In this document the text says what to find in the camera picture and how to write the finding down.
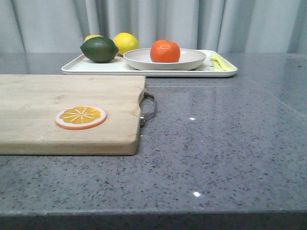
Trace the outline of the beige round plate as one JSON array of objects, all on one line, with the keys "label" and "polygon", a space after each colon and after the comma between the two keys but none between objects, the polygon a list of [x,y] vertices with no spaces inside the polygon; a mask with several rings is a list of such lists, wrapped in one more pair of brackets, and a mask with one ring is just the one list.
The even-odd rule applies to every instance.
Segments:
[{"label": "beige round plate", "polygon": [[199,67],[206,59],[206,54],[198,50],[180,49],[178,62],[160,63],[152,62],[150,48],[136,49],[126,52],[126,63],[137,70],[192,70]]}]

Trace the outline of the orange mandarin fruit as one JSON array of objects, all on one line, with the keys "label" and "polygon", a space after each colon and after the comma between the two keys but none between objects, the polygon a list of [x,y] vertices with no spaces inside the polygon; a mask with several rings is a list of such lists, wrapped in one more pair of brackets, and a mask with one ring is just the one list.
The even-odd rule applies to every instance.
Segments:
[{"label": "orange mandarin fruit", "polygon": [[158,40],[152,44],[150,58],[152,62],[159,63],[179,62],[179,45],[168,40]]}]

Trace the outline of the white rectangular tray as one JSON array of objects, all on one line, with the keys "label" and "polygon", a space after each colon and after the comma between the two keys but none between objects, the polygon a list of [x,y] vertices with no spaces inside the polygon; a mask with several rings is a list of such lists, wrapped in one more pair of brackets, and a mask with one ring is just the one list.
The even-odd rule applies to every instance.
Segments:
[{"label": "white rectangular tray", "polygon": [[124,57],[120,55],[110,62],[96,63],[82,54],[64,65],[62,72],[73,75],[143,75],[146,77],[230,77],[236,74],[237,67],[220,55],[221,59],[233,68],[233,71],[214,71],[211,54],[216,52],[212,50],[198,51],[205,53],[206,59],[199,67],[192,70],[137,70],[129,66]]}]

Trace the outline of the orange slice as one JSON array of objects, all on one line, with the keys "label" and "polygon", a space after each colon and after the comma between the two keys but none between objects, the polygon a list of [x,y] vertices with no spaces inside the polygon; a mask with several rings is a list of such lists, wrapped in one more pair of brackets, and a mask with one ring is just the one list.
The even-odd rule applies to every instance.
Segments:
[{"label": "orange slice", "polygon": [[55,123],[64,129],[82,130],[96,127],[105,122],[106,118],[106,111],[100,107],[79,105],[58,113]]}]

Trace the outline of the yellow lemon right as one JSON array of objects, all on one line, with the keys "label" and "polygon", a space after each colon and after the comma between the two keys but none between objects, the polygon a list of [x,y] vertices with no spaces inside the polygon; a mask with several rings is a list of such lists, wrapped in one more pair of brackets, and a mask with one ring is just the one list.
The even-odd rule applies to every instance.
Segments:
[{"label": "yellow lemon right", "polygon": [[113,41],[118,48],[118,54],[121,56],[128,51],[139,48],[139,41],[134,35],[129,33],[119,33],[115,36]]}]

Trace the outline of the yellow lemon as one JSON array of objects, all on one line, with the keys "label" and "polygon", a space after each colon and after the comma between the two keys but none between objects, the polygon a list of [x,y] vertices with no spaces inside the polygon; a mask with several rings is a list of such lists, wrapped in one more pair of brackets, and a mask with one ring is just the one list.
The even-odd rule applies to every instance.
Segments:
[{"label": "yellow lemon", "polygon": [[102,37],[102,35],[99,35],[99,34],[88,35],[88,36],[84,39],[84,41],[87,41],[87,40],[89,40],[89,39],[91,39],[91,38],[95,38],[95,37]]},{"label": "yellow lemon", "polygon": [[113,41],[118,48],[118,54],[121,56],[128,51],[139,48],[139,41],[134,35],[129,33],[119,33],[115,36]]}]

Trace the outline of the yellow plastic fork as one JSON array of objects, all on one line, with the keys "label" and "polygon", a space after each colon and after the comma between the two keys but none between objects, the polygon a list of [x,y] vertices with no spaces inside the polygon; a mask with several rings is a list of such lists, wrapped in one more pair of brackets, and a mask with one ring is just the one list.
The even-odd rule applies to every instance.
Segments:
[{"label": "yellow plastic fork", "polygon": [[228,65],[217,53],[211,54],[211,62],[214,71],[233,71],[233,68]]}]

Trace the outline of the green lime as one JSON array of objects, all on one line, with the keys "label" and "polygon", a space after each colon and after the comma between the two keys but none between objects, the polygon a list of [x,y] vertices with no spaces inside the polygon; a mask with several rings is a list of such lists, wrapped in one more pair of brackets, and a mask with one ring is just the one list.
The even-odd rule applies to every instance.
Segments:
[{"label": "green lime", "polygon": [[118,47],[107,37],[93,37],[80,46],[83,54],[91,61],[107,63],[112,61],[118,53]]}]

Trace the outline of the yellow lemon left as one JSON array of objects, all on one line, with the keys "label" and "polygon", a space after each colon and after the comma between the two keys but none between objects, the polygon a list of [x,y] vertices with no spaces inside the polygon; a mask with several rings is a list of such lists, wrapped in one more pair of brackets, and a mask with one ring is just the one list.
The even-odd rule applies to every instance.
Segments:
[{"label": "yellow lemon left", "polygon": [[88,35],[88,36],[84,39],[84,41],[87,41],[87,40],[89,40],[89,39],[91,39],[91,38],[95,38],[95,37],[102,37],[102,35],[99,35],[99,34]]}]

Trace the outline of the wooden cutting board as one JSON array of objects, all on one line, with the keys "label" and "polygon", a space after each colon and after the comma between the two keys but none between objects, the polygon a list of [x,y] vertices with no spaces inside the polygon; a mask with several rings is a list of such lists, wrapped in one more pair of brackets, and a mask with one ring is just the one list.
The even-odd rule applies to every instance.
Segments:
[{"label": "wooden cutting board", "polygon": [[[4,155],[134,155],[140,130],[144,76],[23,75],[0,77],[0,152]],[[102,124],[59,127],[68,108],[98,106]]]}]

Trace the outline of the grey curtain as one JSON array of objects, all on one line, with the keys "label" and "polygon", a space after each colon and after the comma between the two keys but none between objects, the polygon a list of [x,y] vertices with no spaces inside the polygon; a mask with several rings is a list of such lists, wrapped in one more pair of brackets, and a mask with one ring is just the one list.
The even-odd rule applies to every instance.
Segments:
[{"label": "grey curtain", "polygon": [[2,53],[78,53],[88,35],[133,34],[220,53],[305,53],[304,0],[3,0]]}]

